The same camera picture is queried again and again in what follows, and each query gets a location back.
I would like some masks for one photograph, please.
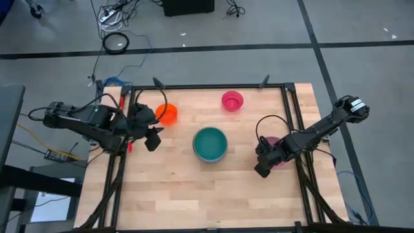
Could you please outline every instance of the teal bowl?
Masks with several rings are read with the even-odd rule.
[[[227,139],[217,128],[201,129],[193,139],[195,155],[203,162],[218,162],[227,151]]]

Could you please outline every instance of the yellow cable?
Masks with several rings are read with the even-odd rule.
[[[60,150],[55,150],[53,148],[50,148],[50,147],[46,146],[42,141],[40,141],[40,139],[38,138],[38,136],[36,136],[33,132],[31,132],[31,130],[27,129],[25,126],[22,126],[20,124],[17,124],[17,126],[19,126],[20,128],[24,129],[27,133],[30,134],[30,136],[32,136],[34,138],[34,140],[36,140],[39,144],[41,144],[45,148],[49,149],[50,151],[53,151],[53,152],[56,152],[56,153],[59,153],[59,154],[62,154],[62,155],[66,155],[66,156],[68,156],[68,157],[70,157],[72,159],[76,159],[77,161],[84,160],[84,159],[81,159],[81,158],[76,157],[74,155],[71,155],[69,153],[66,153],[66,152],[63,152],[63,151],[60,151]]]

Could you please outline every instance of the butcher block tabletop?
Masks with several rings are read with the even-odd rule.
[[[243,106],[236,112],[222,107],[221,97],[230,89],[165,91],[168,103],[178,109],[177,122],[165,126],[159,134],[162,142],[155,151],[148,152],[143,139],[136,141],[127,154],[117,230],[287,227],[295,221],[306,225],[294,161],[274,168],[266,179],[254,171],[257,121],[269,114],[286,119],[281,89],[231,90],[244,98]],[[105,88],[116,100],[120,99],[120,91],[120,87]],[[297,83],[296,92],[307,128],[321,118],[312,85]],[[290,95],[288,98],[298,128]],[[164,98],[160,91],[144,91],[138,102],[155,111]],[[103,97],[102,104],[114,106],[108,96]],[[226,135],[227,152],[219,162],[202,162],[193,152],[193,138],[205,127],[218,128]],[[258,133],[281,138],[289,131],[280,119],[266,118]],[[319,149],[329,152],[325,143]],[[100,152],[91,152],[89,160]],[[75,227],[86,221],[102,198],[108,161],[109,155],[103,154],[88,165]],[[315,151],[313,165],[320,193],[341,218],[347,219],[332,158]],[[310,192],[309,196],[317,220]],[[112,203],[108,204],[107,224]]]

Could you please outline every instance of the white cable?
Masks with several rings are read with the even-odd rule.
[[[106,31],[106,32],[116,32],[117,30],[120,30],[122,28],[122,23],[120,22],[121,19],[122,19],[122,13],[121,12],[116,13],[116,17],[115,17],[115,20],[113,22],[106,23],[106,24],[103,25],[103,24],[101,24],[100,19],[101,19],[101,16],[102,16],[102,14],[104,12],[105,12],[105,10],[102,11],[102,12],[100,12],[99,15],[98,15],[98,19],[99,19],[98,20],[98,24],[99,24],[99,27],[102,30]],[[116,26],[116,25],[119,25],[119,27],[116,28],[116,29],[112,29],[112,30],[108,30],[107,29],[107,28],[110,28],[110,27],[113,27],[113,26]]]

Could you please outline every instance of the black box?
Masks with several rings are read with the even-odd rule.
[[[166,16],[208,13],[214,11],[214,0],[162,0]]]

